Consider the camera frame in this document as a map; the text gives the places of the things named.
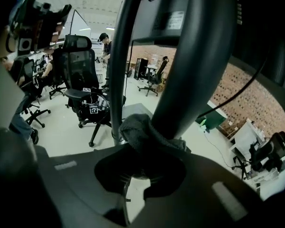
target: chair armrest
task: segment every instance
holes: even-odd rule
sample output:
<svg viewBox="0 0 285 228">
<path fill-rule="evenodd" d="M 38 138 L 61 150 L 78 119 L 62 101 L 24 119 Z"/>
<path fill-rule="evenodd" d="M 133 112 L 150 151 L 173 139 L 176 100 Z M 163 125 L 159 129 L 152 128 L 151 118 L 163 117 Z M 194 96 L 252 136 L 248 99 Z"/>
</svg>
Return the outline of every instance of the chair armrest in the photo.
<svg viewBox="0 0 285 228">
<path fill-rule="evenodd" d="M 64 94 L 73 101 L 83 101 L 90 97 L 90 92 L 84 92 L 76 89 L 68 89 Z"/>
</svg>

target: chair headrest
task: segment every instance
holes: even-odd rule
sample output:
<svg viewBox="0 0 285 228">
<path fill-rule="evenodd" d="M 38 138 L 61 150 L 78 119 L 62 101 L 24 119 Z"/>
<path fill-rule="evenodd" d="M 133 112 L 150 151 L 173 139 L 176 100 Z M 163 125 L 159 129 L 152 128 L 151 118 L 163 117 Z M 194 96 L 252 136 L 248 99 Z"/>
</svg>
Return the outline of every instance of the chair headrest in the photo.
<svg viewBox="0 0 285 228">
<path fill-rule="evenodd" d="M 91 48 L 92 42 L 88 37 L 77 35 L 66 35 L 66 39 L 62 47 L 64 52 L 87 51 Z"/>
</svg>

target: black cap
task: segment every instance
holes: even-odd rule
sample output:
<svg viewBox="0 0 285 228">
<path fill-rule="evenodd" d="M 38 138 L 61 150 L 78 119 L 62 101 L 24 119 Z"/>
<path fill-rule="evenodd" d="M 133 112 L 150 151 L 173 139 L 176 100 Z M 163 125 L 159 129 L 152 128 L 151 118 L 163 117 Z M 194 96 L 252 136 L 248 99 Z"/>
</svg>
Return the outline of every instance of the black cap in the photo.
<svg viewBox="0 0 285 228">
<path fill-rule="evenodd" d="M 102 34 L 99 36 L 98 42 L 99 42 L 99 41 L 103 41 L 103 39 L 106 38 L 106 37 L 109 38 L 109 36 L 108 36 L 106 33 L 102 33 Z"/>
</svg>

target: shoe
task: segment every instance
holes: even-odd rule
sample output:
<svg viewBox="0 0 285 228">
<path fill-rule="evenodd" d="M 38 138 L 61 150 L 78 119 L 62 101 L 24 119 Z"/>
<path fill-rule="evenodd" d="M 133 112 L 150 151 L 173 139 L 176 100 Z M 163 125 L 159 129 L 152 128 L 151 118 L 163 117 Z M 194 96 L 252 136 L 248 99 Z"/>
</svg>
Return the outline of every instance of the shoe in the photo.
<svg viewBox="0 0 285 228">
<path fill-rule="evenodd" d="M 37 144 L 38 141 L 39 141 L 39 138 L 38 138 L 38 131 L 36 129 L 33 129 L 33 132 L 31 133 L 31 138 L 33 140 L 33 144 Z"/>
<path fill-rule="evenodd" d="M 108 88 L 108 87 L 109 87 L 109 85 L 105 84 L 105 85 L 102 87 L 102 89 L 105 89 L 105 88 Z"/>
</svg>

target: power cord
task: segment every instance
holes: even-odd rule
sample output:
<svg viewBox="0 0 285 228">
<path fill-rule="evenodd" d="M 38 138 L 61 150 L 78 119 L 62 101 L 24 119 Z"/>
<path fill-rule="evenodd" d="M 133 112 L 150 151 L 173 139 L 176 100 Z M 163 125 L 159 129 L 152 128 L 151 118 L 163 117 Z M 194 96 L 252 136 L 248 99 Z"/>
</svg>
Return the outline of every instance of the power cord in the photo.
<svg viewBox="0 0 285 228">
<path fill-rule="evenodd" d="M 268 53 L 267 53 L 267 56 L 265 58 L 265 61 L 264 63 L 257 69 L 257 71 L 255 72 L 255 74 L 252 76 L 252 78 L 248 81 L 247 84 L 244 85 L 243 88 L 241 88 L 237 93 L 235 93 L 235 95 L 233 95 L 231 98 L 229 98 L 228 100 L 226 100 L 225 102 L 223 102 L 222 104 L 218 105 L 217 107 L 214 107 L 212 108 L 211 110 L 209 111 L 206 111 L 204 113 L 202 113 L 201 115 L 199 115 L 197 118 L 200 118 L 202 116 L 205 116 L 211 112 L 214 112 L 215 110 L 227 105 L 228 103 L 230 103 L 231 101 L 233 101 L 234 99 L 236 99 L 241 93 L 243 93 L 250 85 L 251 83 L 256 79 L 256 77 L 260 74 L 260 72 L 262 71 L 262 69 L 264 68 L 266 62 L 267 62 L 267 59 L 268 59 L 268 55 L 269 55 L 269 52 L 270 52 L 270 48 L 268 49 Z"/>
<path fill-rule="evenodd" d="M 127 83 L 128 83 L 128 75 L 129 75 L 130 66 L 131 66 L 131 58 L 132 58 L 133 43 L 134 43 L 134 41 L 132 41 L 132 44 L 131 44 L 130 59 L 129 59 L 129 67 L 128 67 L 128 72 L 127 72 L 127 77 L 126 77 L 126 79 L 125 79 L 125 90 L 124 90 L 124 96 L 126 96 L 126 94 L 127 94 Z"/>
<path fill-rule="evenodd" d="M 204 134 L 205 134 L 205 138 L 207 139 L 207 141 L 209 142 L 209 143 L 211 143 L 210 141 L 209 141 L 209 139 L 207 138 L 207 136 L 206 136 L 206 133 L 204 132 Z M 223 154 L 222 154 L 222 152 L 219 150 L 219 148 L 217 147 L 217 146 L 215 146 L 213 143 L 211 143 L 218 151 L 219 151 L 219 153 L 220 153 L 220 155 L 222 156 L 222 158 L 223 158 L 223 161 L 225 162 L 225 165 L 227 165 L 227 163 L 226 163 L 226 161 L 225 161 L 225 159 L 224 159 L 224 156 L 223 156 Z"/>
</svg>

